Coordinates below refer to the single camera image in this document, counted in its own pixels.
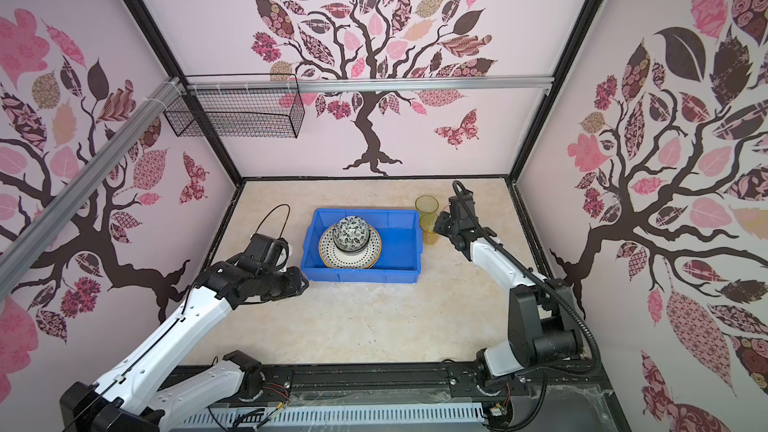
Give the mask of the aluminium rail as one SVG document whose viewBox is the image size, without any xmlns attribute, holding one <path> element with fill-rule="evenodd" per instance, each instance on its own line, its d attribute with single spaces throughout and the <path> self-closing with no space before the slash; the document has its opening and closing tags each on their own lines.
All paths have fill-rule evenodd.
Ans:
<svg viewBox="0 0 768 432">
<path fill-rule="evenodd" d="M 221 80 L 219 77 L 203 76 L 192 81 L 186 89 L 190 93 L 211 90 L 215 93 L 237 90 L 252 92 L 257 90 L 290 91 L 297 93 L 336 93 L 336 92 L 377 92 L 377 91 L 423 91 L 423 90 L 486 90 L 486 89 L 544 89 L 549 90 L 554 78 L 546 75 L 512 75 L 480 77 L 437 77 L 437 78 L 394 78 L 394 79 L 334 79 L 300 80 L 289 79 L 272 81 L 269 75 L 265 80 L 234 81 Z"/>
<path fill-rule="evenodd" d="M 8 296 L 22 276 L 32 268 L 61 230 L 76 215 L 90 194 L 110 170 L 128 153 L 151 123 L 184 92 L 177 77 L 168 77 L 140 104 L 131 116 L 90 159 L 64 189 L 57 194 L 39 218 L 15 239 L 1 256 L 1 296 Z"/>
</svg>

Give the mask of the green transparent cup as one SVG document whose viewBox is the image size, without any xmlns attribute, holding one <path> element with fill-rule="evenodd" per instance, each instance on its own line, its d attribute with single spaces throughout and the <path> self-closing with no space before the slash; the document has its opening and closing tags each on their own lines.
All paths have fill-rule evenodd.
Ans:
<svg viewBox="0 0 768 432">
<path fill-rule="evenodd" d="M 415 209 L 423 216 L 436 213 L 440 204 L 437 198 L 432 195 L 421 195 L 414 202 Z"/>
</svg>

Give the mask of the blue plastic bin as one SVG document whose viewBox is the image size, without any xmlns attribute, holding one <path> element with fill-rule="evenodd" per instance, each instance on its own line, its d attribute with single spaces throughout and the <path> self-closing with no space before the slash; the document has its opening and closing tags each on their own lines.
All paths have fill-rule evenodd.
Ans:
<svg viewBox="0 0 768 432">
<path fill-rule="evenodd" d="M 367 248 L 349 260 L 341 257 L 332 238 L 333 226 L 348 216 L 371 228 Z M 414 210 L 319 208 L 307 229 L 301 269 L 311 281 L 415 283 L 423 251 L 418 219 Z"/>
</svg>

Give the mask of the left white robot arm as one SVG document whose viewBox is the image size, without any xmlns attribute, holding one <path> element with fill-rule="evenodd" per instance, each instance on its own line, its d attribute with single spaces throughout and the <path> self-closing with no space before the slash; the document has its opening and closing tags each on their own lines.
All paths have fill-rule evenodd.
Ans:
<svg viewBox="0 0 768 432">
<path fill-rule="evenodd" d="M 261 363 L 235 351 L 170 388 L 163 384 L 192 348 L 231 312 L 297 297 L 309 281 L 295 267 L 220 261 L 202 272 L 182 305 L 141 345 L 93 384 L 76 382 L 60 399 L 67 431 L 168 431 L 221 399 L 259 398 Z"/>
</svg>

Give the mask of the aluminium rail left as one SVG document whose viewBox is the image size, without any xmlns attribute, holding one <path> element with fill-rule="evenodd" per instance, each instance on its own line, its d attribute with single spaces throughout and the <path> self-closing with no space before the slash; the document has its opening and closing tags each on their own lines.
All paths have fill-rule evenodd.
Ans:
<svg viewBox="0 0 768 432">
<path fill-rule="evenodd" d="M 1 256 L 1 296 L 8 296 L 22 276 L 32 268 L 61 230 L 76 215 L 90 194 L 110 170 L 128 153 L 151 123 L 184 92 L 177 77 L 168 77 L 140 104 L 131 116 L 90 159 L 64 189 L 57 194 L 39 218 L 15 239 Z"/>
</svg>

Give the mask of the aluminium rail back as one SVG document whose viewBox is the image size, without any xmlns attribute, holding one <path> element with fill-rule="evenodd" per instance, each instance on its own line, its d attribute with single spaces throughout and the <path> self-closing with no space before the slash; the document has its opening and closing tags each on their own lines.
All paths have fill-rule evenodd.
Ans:
<svg viewBox="0 0 768 432">
<path fill-rule="evenodd" d="M 480 77 L 437 77 L 437 78 L 394 78 L 394 79 L 334 79 L 300 80 L 289 79 L 272 81 L 269 75 L 265 80 L 234 81 L 221 80 L 219 77 L 203 76 L 192 81 L 186 89 L 190 93 L 211 90 L 215 93 L 237 90 L 252 92 L 257 90 L 290 91 L 297 93 L 336 93 L 336 92 L 377 92 L 377 91 L 423 91 L 423 90 L 486 90 L 486 89 L 544 89 L 549 90 L 554 78 L 546 75 L 512 75 Z"/>
</svg>

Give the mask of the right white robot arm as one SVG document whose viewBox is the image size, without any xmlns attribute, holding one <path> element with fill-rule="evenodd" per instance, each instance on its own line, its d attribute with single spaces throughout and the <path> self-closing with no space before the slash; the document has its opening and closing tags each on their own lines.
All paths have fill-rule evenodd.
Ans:
<svg viewBox="0 0 768 432">
<path fill-rule="evenodd" d="M 562 307 L 571 300 L 559 282 L 524 266 L 491 229 L 480 227 L 476 216 L 458 203 L 439 214 L 434 231 L 508 294 L 507 338 L 479 352 L 478 361 L 488 376 L 553 366 L 580 355 L 582 332 Z"/>
</svg>

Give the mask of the green black patterned bowl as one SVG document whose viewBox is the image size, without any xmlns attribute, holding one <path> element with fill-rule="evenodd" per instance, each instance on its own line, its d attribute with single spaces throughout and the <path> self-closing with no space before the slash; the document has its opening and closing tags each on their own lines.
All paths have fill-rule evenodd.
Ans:
<svg viewBox="0 0 768 432">
<path fill-rule="evenodd" d="M 350 215 L 342 218 L 332 227 L 331 236 L 338 250 L 357 253 L 368 245 L 371 227 L 363 218 Z"/>
</svg>

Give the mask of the dotted plate yellow rim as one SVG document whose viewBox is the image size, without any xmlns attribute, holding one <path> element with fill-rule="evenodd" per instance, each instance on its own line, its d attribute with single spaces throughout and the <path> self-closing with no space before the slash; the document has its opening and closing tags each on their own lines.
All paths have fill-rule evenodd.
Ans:
<svg viewBox="0 0 768 432">
<path fill-rule="evenodd" d="M 357 252 L 346 252 L 338 248 L 334 242 L 334 229 L 335 226 L 329 227 L 318 243 L 320 259 L 327 268 L 369 269 L 378 262 L 383 252 L 383 241 L 375 228 L 370 227 L 368 243 Z"/>
</svg>

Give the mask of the yellow transparent cup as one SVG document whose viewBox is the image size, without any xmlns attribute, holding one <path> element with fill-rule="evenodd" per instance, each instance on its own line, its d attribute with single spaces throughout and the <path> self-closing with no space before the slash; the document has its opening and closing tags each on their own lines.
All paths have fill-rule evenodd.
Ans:
<svg viewBox="0 0 768 432">
<path fill-rule="evenodd" d="M 422 240 L 426 245 L 436 244 L 440 238 L 434 230 L 438 215 L 436 213 L 424 214 L 420 217 L 419 226 L 422 232 Z"/>
</svg>

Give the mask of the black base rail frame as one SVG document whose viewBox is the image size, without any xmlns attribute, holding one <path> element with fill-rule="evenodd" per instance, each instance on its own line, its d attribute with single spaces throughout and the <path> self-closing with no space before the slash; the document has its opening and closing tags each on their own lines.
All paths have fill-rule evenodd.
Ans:
<svg viewBox="0 0 768 432">
<path fill-rule="evenodd" d="M 170 388 L 210 366 L 180 366 L 163 386 Z M 266 382 L 259 398 L 231 397 L 203 409 L 473 403 L 482 407 L 487 420 L 484 430 L 477 425 L 436 424 L 406 428 L 368 426 L 347 431 L 502 431 L 511 428 L 627 431 L 630 428 L 605 375 L 577 377 L 557 372 L 528 372 L 492 378 L 475 362 L 452 359 L 403 364 L 262 365 L 262 372 Z"/>
</svg>

